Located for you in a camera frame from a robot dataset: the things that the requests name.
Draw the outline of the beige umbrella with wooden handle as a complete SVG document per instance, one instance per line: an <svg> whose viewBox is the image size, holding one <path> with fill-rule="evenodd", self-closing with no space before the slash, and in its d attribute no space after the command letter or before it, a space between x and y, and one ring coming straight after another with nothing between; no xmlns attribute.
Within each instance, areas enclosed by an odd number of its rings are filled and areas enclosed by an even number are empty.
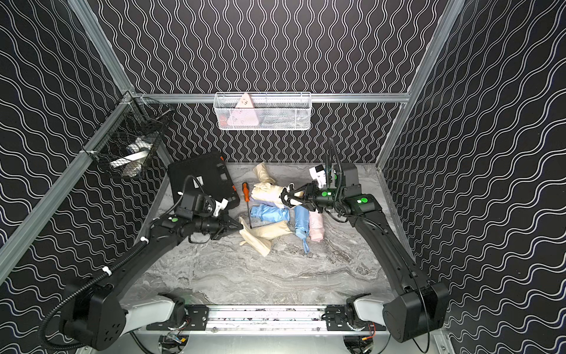
<svg viewBox="0 0 566 354"><path fill-rule="evenodd" d="M286 207L281 198L283 190L284 187L267 182L260 182L254 185L251 191L251 197L256 201L272 203L282 209Z"/></svg>

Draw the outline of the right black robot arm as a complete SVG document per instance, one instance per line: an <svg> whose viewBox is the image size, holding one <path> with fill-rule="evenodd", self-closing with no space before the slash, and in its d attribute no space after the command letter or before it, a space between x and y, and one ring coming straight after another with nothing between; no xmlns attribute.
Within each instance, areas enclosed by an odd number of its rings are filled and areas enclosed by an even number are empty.
<svg viewBox="0 0 566 354"><path fill-rule="evenodd" d="M385 272L395 298L381 305L363 295L354 300L355 317L387 328L399 343L439 330L445 323L450 292L435 282L412 260L393 233L377 199L362 191L358 169L337 164L325 172L326 184L311 181L286 187L280 195L288 207L313 212L337 212L368 243Z"/></svg>

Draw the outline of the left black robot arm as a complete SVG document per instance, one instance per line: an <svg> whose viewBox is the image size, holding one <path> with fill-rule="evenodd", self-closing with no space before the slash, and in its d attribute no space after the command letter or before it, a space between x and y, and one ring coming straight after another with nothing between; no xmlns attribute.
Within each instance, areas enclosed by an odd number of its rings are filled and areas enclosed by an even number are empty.
<svg viewBox="0 0 566 354"><path fill-rule="evenodd" d="M39 344L51 351L109 348L120 336L144 326L120 301L159 258L195 233L219 240L242 229L212 196L196 190L182 193L171 208L152 220L147 234L129 251L97 276L65 287L63 299L38 327Z"/></svg>

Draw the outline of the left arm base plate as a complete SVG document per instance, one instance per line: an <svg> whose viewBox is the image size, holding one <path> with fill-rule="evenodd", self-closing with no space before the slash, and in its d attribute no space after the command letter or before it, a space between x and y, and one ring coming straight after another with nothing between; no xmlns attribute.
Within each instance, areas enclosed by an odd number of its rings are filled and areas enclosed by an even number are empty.
<svg viewBox="0 0 566 354"><path fill-rule="evenodd" d="M177 307L171 317L165 322L158 322L147 326L153 330L206 330L209 319L209 308L206 305L185 305L184 309Z"/></svg>

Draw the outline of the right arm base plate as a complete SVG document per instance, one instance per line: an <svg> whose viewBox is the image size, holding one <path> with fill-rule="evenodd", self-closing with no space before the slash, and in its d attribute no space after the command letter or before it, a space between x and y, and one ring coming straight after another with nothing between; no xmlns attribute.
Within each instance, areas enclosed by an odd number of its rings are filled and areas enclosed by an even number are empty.
<svg viewBox="0 0 566 354"><path fill-rule="evenodd" d="M350 305L328 305L321 319L328 331L386 331L386 327L362 320Z"/></svg>

